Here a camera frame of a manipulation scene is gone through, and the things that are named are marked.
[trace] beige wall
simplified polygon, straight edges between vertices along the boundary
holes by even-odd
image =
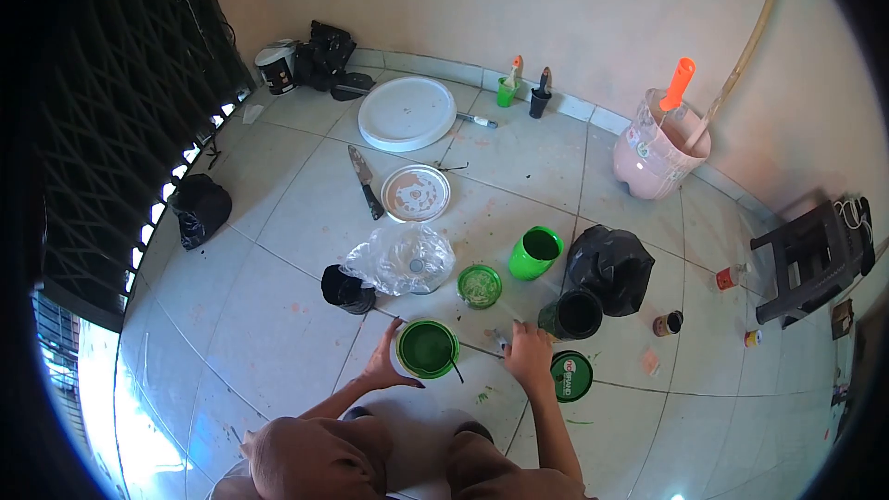
[[[306,39],[313,18],[359,46],[438,56],[525,76],[629,116],[681,56],[686,99],[704,111],[763,0],[219,0],[251,64],[262,45]],[[823,186],[868,195],[889,235],[889,155],[870,77],[833,0],[778,0],[750,67],[711,126],[711,163],[773,210]]]

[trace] green lid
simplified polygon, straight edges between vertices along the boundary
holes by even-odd
[[[556,399],[561,403],[583,398],[593,384],[593,367],[578,351],[557,353],[550,364],[550,375],[556,385]]]
[[[493,306],[501,291],[500,275],[490,266],[473,264],[457,277],[457,294],[473,309]]]

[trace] small bottle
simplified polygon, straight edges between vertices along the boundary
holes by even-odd
[[[710,288],[710,291],[712,292],[724,292],[728,290],[728,288],[734,288],[740,284],[750,272],[753,272],[753,267],[750,266],[749,262],[727,267],[717,272],[716,277],[710,279],[710,283],[707,287]]]

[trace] black container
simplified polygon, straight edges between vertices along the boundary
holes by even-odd
[[[550,102],[552,97],[553,94],[548,93],[546,90],[532,89],[531,109],[528,111],[531,118],[539,118],[540,116],[543,116],[543,109],[547,107],[547,103]]]
[[[585,289],[565,292],[540,310],[537,326],[559,340],[582,340],[602,324],[602,302]]]
[[[367,313],[377,301],[372,287],[361,287],[361,279],[340,272],[339,264],[325,269],[321,277],[321,293],[328,304],[353,315]]]

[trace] black bag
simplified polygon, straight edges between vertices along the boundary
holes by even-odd
[[[186,251],[210,239],[231,214],[231,196],[206,174],[185,176],[168,204],[179,218],[179,234]]]
[[[568,251],[568,278],[595,294],[610,317],[639,311],[653,266],[636,234],[602,225],[587,228]]]

